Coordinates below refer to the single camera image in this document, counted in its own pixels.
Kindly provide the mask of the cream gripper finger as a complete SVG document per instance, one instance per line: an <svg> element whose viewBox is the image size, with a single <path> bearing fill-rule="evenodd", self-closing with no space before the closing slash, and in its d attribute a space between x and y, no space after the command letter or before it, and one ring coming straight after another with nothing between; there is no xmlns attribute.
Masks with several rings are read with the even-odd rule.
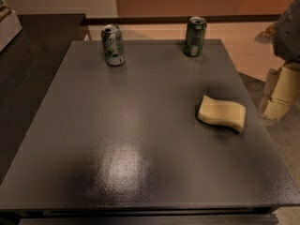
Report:
<svg viewBox="0 0 300 225"><path fill-rule="evenodd" d="M271 98L293 104L300 97L300 64L288 63L280 70Z"/></svg>
<svg viewBox="0 0 300 225"><path fill-rule="evenodd" d="M285 101L263 96L259 105L259 112L263 118L280 120L290 108L291 104Z"/></svg>

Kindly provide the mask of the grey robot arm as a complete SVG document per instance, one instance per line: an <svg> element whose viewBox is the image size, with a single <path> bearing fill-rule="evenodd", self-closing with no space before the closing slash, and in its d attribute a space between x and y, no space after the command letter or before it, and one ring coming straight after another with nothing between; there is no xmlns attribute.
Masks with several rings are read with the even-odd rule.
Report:
<svg viewBox="0 0 300 225"><path fill-rule="evenodd" d="M259 111L266 119L279 120L300 97L300 0L293 0L279 17L273 50L284 65L269 70Z"/></svg>

